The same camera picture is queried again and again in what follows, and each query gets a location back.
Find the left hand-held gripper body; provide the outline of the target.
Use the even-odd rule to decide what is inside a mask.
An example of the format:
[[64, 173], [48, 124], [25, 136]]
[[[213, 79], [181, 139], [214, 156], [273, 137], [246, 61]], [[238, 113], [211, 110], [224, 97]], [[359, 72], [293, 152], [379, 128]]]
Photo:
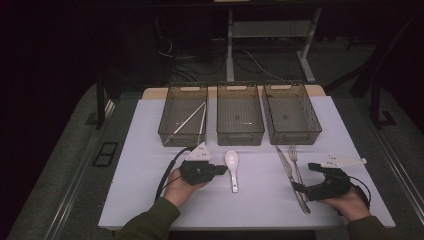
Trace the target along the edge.
[[190, 185], [210, 182], [213, 178], [212, 155], [206, 144], [200, 143], [183, 160], [179, 167], [181, 177]]

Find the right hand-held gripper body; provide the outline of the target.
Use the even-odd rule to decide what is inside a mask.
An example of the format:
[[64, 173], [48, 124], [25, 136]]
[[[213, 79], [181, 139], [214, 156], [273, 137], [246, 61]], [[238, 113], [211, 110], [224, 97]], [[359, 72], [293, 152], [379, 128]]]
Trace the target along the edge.
[[320, 164], [324, 175], [322, 183], [307, 186], [305, 193], [309, 200], [318, 201], [329, 198], [336, 198], [345, 195], [351, 187], [354, 187], [360, 194], [363, 201], [367, 200], [367, 195], [363, 190], [351, 183], [351, 176], [343, 171], [344, 167], [364, 165], [367, 162], [365, 158], [345, 157], [341, 155], [329, 154]]

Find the white ceramic spoon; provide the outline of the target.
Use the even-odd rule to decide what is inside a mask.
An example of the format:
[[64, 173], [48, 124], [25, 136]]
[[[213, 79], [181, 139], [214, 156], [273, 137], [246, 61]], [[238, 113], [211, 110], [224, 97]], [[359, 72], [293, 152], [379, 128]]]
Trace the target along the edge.
[[227, 151], [224, 159], [231, 175], [232, 192], [237, 193], [238, 192], [237, 168], [238, 168], [238, 162], [239, 162], [238, 154], [233, 150]]

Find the metal fork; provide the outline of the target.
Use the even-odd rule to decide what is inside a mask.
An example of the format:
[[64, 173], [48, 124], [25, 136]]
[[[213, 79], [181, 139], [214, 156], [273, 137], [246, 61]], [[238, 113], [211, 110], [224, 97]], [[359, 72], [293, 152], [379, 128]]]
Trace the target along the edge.
[[[290, 144], [289, 145], [289, 147], [288, 147], [288, 156], [289, 156], [290, 161], [293, 163], [294, 171], [295, 171], [295, 174], [297, 176], [297, 180], [298, 180], [298, 182], [300, 184], [302, 184], [303, 183], [303, 180], [302, 180], [302, 177], [301, 177], [301, 174], [300, 174], [300, 170], [299, 170], [299, 167], [298, 167], [298, 164], [297, 164], [298, 157], [297, 157], [297, 150], [296, 150], [296, 145], [295, 144]], [[307, 197], [303, 193], [296, 191], [296, 194], [298, 196], [298, 200], [299, 200], [300, 203], [302, 203], [302, 204], [306, 204], [307, 203], [308, 199], [307, 199]]]

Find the metal table knife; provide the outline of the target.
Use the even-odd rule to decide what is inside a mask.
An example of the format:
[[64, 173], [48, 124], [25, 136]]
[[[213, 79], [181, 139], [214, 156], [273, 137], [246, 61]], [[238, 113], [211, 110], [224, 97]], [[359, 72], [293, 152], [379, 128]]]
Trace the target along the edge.
[[293, 178], [291, 165], [289, 164], [288, 160], [286, 159], [283, 151], [278, 146], [275, 146], [275, 149], [276, 149], [277, 154], [278, 154], [278, 156], [280, 158], [280, 161], [281, 161], [281, 163], [282, 163], [282, 165], [284, 167], [284, 170], [286, 172], [286, 175], [287, 175], [287, 177], [288, 177], [288, 179], [290, 181], [291, 187], [292, 187], [292, 189], [294, 191], [294, 194], [296, 196], [296, 199], [298, 201], [298, 204], [299, 204], [301, 210], [306, 215], [311, 214], [311, 210], [307, 206], [306, 202], [303, 200], [301, 194], [294, 189], [294, 185], [293, 184], [295, 183], [295, 180]]

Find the white chopstick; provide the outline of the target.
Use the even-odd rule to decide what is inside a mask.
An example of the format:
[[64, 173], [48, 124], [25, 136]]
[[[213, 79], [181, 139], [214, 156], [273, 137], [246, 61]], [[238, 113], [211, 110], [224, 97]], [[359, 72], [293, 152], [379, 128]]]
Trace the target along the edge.
[[173, 138], [175, 134], [177, 134], [196, 114], [200, 111], [201, 108], [205, 108], [206, 102], [203, 102], [187, 119], [166, 139], [164, 145], [166, 145]]
[[206, 102], [203, 103], [203, 112], [202, 112], [202, 117], [201, 117], [201, 123], [200, 123], [200, 128], [199, 128], [199, 135], [202, 135], [203, 133], [203, 129], [204, 129], [204, 125], [205, 125], [205, 116], [206, 116], [206, 112], [207, 112], [207, 104]]

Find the transparent brown plastic basket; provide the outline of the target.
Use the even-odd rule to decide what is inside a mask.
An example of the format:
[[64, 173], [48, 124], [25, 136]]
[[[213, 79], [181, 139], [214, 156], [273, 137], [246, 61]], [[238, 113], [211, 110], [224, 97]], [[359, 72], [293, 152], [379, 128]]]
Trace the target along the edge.
[[168, 88], [158, 134], [164, 147], [196, 147], [206, 140], [206, 121], [202, 135], [199, 128], [203, 108], [164, 145], [166, 139], [189, 117], [203, 102], [208, 102], [208, 86], [204, 82], [171, 83]]
[[272, 145], [313, 145], [322, 127], [303, 84], [265, 82], [263, 110]]
[[255, 82], [217, 85], [217, 142], [219, 146], [259, 146], [265, 132]]

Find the person's left hand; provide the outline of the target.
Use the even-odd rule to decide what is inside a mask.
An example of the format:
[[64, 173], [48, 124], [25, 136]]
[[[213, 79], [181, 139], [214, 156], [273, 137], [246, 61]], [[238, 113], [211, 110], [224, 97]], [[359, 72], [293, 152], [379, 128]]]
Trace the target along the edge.
[[175, 207], [182, 207], [197, 190], [206, 186], [206, 183], [190, 185], [180, 174], [179, 169], [171, 171], [168, 177], [168, 184], [165, 188], [163, 197], [171, 202]]

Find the person's right hand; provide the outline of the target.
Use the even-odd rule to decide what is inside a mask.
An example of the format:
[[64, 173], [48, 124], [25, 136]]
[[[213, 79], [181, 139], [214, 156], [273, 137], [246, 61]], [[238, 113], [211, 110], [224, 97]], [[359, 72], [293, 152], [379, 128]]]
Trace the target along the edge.
[[322, 200], [334, 209], [338, 210], [349, 222], [360, 220], [371, 215], [360, 194], [351, 187], [343, 196]]

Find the white table cover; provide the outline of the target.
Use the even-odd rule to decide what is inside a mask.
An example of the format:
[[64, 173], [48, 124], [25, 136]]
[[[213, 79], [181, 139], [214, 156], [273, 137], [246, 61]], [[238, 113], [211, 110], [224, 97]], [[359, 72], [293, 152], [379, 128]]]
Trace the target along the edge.
[[[329, 155], [355, 158], [358, 152], [330, 97], [311, 100], [323, 128], [316, 142], [297, 149], [300, 174], [306, 185], [323, 180], [309, 170]], [[173, 158], [183, 159], [175, 147], [163, 146], [158, 127], [164, 103], [160, 99], [138, 102], [123, 150], [99, 220], [102, 228], [118, 230], [148, 210], [158, 184]], [[320, 202], [309, 203], [305, 214], [295, 197], [277, 153], [264, 139], [259, 146], [238, 146], [238, 187], [223, 174], [196, 191], [182, 207], [175, 230], [218, 229], [323, 229], [345, 225], [344, 218]]]

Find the black metal stand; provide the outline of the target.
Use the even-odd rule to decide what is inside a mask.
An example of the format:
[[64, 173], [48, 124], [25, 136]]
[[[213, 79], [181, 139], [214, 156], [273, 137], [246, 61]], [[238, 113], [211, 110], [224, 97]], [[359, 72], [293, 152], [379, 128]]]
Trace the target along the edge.
[[360, 66], [358, 78], [350, 90], [354, 98], [363, 98], [368, 91], [371, 91], [369, 116], [378, 129], [396, 124], [388, 111], [380, 110], [381, 83], [377, 79], [390, 50], [387, 44], [379, 43], [368, 60]]

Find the metal floor rail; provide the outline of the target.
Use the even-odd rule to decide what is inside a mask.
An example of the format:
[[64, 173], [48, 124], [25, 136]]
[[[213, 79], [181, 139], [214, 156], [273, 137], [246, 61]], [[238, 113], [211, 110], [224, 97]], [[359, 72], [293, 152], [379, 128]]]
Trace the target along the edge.
[[86, 173], [86, 169], [91, 164], [98, 144], [104, 135], [105, 129], [109, 124], [109, 119], [115, 110], [115, 103], [108, 100], [100, 106], [95, 113], [97, 120], [94, 122], [94, 132], [88, 143], [83, 148], [83, 155], [80, 158], [78, 168], [70, 182], [69, 187], [62, 198], [59, 208], [49, 226], [44, 240], [58, 240], [66, 225], [68, 217], [72, 211], [73, 205], [81, 189], [81, 183]]
[[383, 120], [365, 112], [385, 159], [414, 212], [424, 223], [424, 135], [409, 119], [393, 119], [384, 111]]

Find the white metal desk frame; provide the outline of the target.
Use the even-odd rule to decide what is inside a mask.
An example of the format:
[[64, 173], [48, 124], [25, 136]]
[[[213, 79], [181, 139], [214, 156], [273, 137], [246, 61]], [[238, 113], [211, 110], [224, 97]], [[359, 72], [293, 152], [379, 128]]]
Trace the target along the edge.
[[310, 20], [235, 21], [234, 11], [228, 11], [226, 77], [234, 81], [233, 40], [241, 38], [303, 38], [303, 48], [296, 52], [308, 83], [316, 81], [307, 56], [315, 35], [322, 9], [314, 10]]

